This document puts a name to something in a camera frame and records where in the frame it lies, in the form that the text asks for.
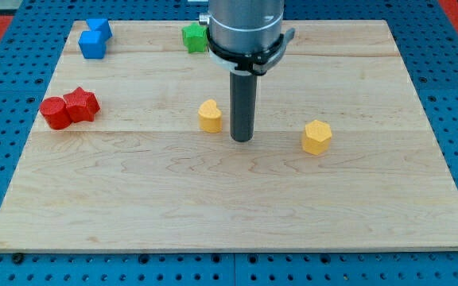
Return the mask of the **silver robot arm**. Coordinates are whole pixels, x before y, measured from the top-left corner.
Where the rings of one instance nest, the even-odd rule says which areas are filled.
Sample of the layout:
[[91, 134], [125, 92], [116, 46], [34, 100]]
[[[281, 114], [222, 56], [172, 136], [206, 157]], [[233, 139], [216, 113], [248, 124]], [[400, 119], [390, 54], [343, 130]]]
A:
[[220, 45], [269, 46], [281, 33], [283, 0], [209, 0], [199, 15]]

